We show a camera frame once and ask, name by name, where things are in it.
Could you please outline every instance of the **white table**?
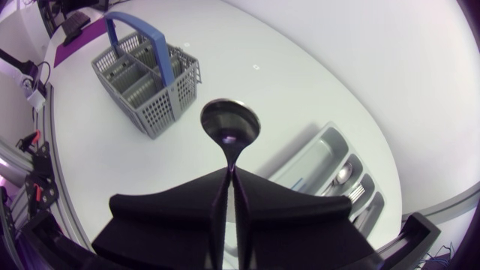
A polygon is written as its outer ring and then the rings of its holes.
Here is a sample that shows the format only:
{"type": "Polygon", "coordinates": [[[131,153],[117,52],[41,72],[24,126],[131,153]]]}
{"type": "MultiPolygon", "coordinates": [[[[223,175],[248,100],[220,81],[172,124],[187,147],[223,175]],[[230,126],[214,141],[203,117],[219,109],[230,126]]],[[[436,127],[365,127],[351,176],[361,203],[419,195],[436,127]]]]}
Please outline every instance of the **white table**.
{"type": "MultiPolygon", "coordinates": [[[[401,189],[389,146],[367,110],[305,51],[222,1],[135,0],[112,10],[145,20],[170,44],[197,57],[203,84],[181,119],[151,140],[116,106],[92,69],[91,60],[110,45],[106,34],[52,70],[61,168],[91,241],[112,217],[112,195],[165,191],[226,166],[222,151],[200,125],[202,107],[215,98],[244,101],[259,116],[260,136],[241,154],[238,166],[266,178],[333,121],[385,195],[384,211],[368,241],[379,248],[397,236],[401,189]]],[[[133,31],[115,24],[120,38],[133,31]]],[[[54,62],[64,37],[63,31],[55,33],[46,61],[54,62]]]]}

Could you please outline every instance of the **black object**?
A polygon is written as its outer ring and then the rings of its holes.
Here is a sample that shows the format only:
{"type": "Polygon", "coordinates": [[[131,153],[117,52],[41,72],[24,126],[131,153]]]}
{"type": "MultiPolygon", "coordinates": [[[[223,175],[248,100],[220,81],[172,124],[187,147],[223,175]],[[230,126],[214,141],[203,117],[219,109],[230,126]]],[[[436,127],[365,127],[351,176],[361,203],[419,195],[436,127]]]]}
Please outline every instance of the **black object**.
{"type": "Polygon", "coordinates": [[[7,190],[0,187],[0,268],[23,269],[15,247],[15,226],[10,208],[5,205],[7,190]]]}
{"type": "Polygon", "coordinates": [[[78,38],[82,33],[83,31],[80,28],[78,28],[76,31],[71,32],[67,37],[65,37],[65,40],[63,41],[63,46],[65,47],[68,44],[70,44],[72,41],[78,38]]]}
{"type": "Polygon", "coordinates": [[[40,139],[40,131],[36,130],[34,133],[26,136],[23,139],[20,139],[16,143],[16,147],[20,149],[22,152],[28,152],[30,155],[35,155],[33,149],[30,147],[33,146],[38,140],[40,139]]]}
{"type": "Polygon", "coordinates": [[[25,177],[25,190],[28,194],[30,217],[35,216],[38,209],[47,210],[59,198],[59,190],[55,182],[34,173],[25,177]]]}
{"type": "MultiPolygon", "coordinates": [[[[152,195],[113,196],[113,219],[93,248],[134,269],[221,269],[226,172],[152,195]]],[[[352,205],[346,197],[297,193],[242,169],[234,184],[241,269],[377,269],[381,264],[349,222],[352,205]]]]}
{"type": "Polygon", "coordinates": [[[65,237],[48,211],[41,211],[31,219],[22,228],[22,237],[52,269],[126,269],[65,237]]]}
{"type": "Polygon", "coordinates": [[[99,11],[107,12],[110,7],[109,0],[98,0],[98,4],[94,4],[91,7],[99,11]]]}
{"type": "Polygon", "coordinates": [[[22,74],[30,76],[33,80],[37,78],[38,67],[34,62],[30,60],[25,62],[18,61],[12,55],[6,53],[3,49],[0,49],[0,59],[4,59],[8,64],[17,68],[22,74]]]}
{"type": "Polygon", "coordinates": [[[92,247],[132,269],[221,269],[230,184],[225,172],[161,193],[113,196],[113,219],[92,247]]]}
{"type": "Polygon", "coordinates": [[[55,23],[55,18],[59,13],[60,4],[55,3],[50,7],[50,0],[37,0],[37,3],[46,32],[51,38],[53,33],[55,33],[55,30],[58,28],[55,23]]]}
{"type": "Polygon", "coordinates": [[[65,42],[67,42],[67,39],[70,40],[72,38],[74,39],[78,37],[82,33],[82,32],[78,33],[78,31],[81,30],[83,26],[86,26],[89,23],[90,23],[90,17],[86,16],[83,12],[76,11],[74,14],[72,14],[70,18],[68,18],[61,24],[61,27],[63,28],[63,31],[67,36],[65,38],[65,42]]]}
{"type": "Polygon", "coordinates": [[[413,269],[439,234],[440,230],[422,214],[411,214],[398,237],[377,251],[385,259],[382,270],[413,269]]]}
{"type": "Polygon", "coordinates": [[[480,50],[480,1],[478,0],[457,0],[460,8],[465,14],[466,20],[470,24],[473,37],[480,50]]]}
{"type": "Polygon", "coordinates": [[[352,225],[345,196],[310,196],[237,169],[240,269],[378,269],[382,259],[352,225]]]}
{"type": "Polygon", "coordinates": [[[71,11],[97,5],[99,0],[60,0],[61,12],[66,17],[71,11]]]}
{"type": "Polygon", "coordinates": [[[449,270],[478,269],[480,266],[480,202],[477,204],[475,214],[470,221],[470,226],[463,237],[457,252],[448,264],[449,270]]]}

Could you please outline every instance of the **cable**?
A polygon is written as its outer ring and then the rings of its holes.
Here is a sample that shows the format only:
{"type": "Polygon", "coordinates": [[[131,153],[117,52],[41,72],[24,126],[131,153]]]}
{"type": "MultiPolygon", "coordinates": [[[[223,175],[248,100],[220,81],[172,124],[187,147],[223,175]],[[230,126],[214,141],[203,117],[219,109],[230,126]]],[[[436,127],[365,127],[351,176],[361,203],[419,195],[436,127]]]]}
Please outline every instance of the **cable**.
{"type": "Polygon", "coordinates": [[[39,64],[37,64],[37,67],[40,67],[40,65],[46,64],[48,66],[48,76],[46,77],[45,82],[43,83],[46,85],[48,83],[48,79],[50,79],[50,72],[52,71],[52,68],[50,67],[50,64],[47,61],[41,61],[39,64]]]}
{"type": "Polygon", "coordinates": [[[446,263],[446,264],[449,264],[449,263],[450,263],[447,259],[438,259],[437,256],[432,257],[428,252],[427,252],[427,255],[430,257],[431,260],[442,261],[442,262],[444,262],[444,263],[446,263]]]}

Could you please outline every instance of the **spoon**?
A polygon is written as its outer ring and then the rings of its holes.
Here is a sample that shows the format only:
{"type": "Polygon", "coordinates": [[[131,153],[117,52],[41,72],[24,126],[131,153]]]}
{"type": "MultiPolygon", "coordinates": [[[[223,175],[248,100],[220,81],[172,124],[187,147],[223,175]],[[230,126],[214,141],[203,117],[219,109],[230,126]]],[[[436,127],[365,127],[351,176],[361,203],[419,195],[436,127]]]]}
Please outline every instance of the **spoon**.
{"type": "Polygon", "coordinates": [[[217,99],[203,107],[200,121],[205,132],[222,148],[232,175],[240,153],[260,133],[257,115],[240,101],[217,99]]]}
{"type": "Polygon", "coordinates": [[[350,179],[353,173],[353,165],[350,162],[346,162],[338,171],[337,175],[333,179],[333,181],[328,185],[325,191],[322,192],[320,196],[325,196],[326,194],[332,191],[332,188],[335,185],[343,185],[345,182],[350,179]]]}
{"type": "Polygon", "coordinates": [[[337,174],[337,177],[335,177],[335,184],[337,185],[343,185],[345,182],[352,176],[353,173],[353,166],[350,162],[346,162],[340,171],[337,174]]]}

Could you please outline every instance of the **purple mat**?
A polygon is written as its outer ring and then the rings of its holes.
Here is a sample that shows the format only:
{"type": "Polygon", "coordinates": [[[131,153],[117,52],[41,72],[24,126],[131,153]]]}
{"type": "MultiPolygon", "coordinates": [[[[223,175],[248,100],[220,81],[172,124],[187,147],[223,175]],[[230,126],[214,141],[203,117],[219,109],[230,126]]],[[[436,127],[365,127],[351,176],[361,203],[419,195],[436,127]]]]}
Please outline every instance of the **purple mat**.
{"type": "Polygon", "coordinates": [[[82,30],[82,34],[70,44],[67,46],[63,46],[63,44],[58,45],[53,67],[56,68],[56,66],[62,63],[68,56],[71,56],[85,44],[98,38],[105,32],[107,32],[107,24],[104,18],[97,19],[92,24],[87,25],[87,27],[82,30]]]}

